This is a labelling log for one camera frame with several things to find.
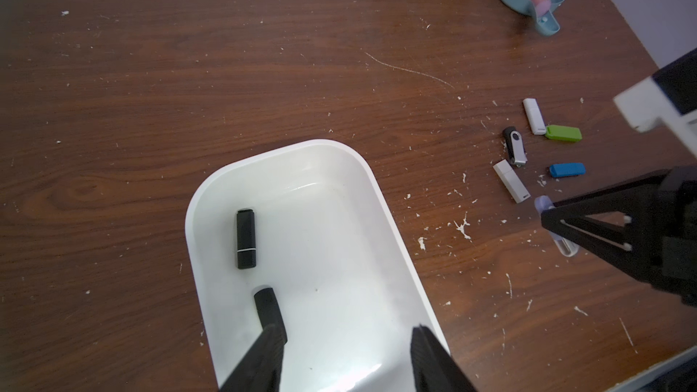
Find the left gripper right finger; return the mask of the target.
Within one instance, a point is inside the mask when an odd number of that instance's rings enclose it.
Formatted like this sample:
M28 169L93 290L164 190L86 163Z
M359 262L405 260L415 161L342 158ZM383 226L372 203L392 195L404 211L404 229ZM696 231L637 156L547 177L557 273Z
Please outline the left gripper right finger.
M418 392L477 391L428 327L413 328L410 357Z

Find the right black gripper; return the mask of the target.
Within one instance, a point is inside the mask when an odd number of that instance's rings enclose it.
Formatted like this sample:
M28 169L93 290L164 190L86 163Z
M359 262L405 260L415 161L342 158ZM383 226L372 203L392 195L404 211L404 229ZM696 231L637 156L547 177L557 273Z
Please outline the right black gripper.
M696 305L696 167L641 175L553 203L540 199L544 229L632 278Z

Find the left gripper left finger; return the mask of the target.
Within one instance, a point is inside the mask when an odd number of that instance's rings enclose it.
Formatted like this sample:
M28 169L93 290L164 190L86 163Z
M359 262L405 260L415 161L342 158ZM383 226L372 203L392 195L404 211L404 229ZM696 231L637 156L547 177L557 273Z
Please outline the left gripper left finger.
M288 342L281 308L274 289L264 287L254 294L262 331L232 370L220 391L279 391L284 347Z

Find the blue usb drive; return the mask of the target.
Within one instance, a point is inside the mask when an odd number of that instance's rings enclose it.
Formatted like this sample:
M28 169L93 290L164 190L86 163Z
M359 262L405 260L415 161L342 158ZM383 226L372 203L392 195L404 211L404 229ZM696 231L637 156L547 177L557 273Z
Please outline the blue usb drive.
M549 174L555 178L575 177L586 174L586 167L582 163L556 163L548 167Z

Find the black swivel usb drive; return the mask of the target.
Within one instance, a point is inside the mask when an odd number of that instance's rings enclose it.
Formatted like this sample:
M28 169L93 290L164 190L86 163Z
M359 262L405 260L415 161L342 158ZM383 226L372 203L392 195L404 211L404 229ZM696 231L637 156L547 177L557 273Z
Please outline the black swivel usb drive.
M527 164L527 157L523 138L517 128L510 126L503 130L503 137L508 152L508 163L515 167L523 167Z

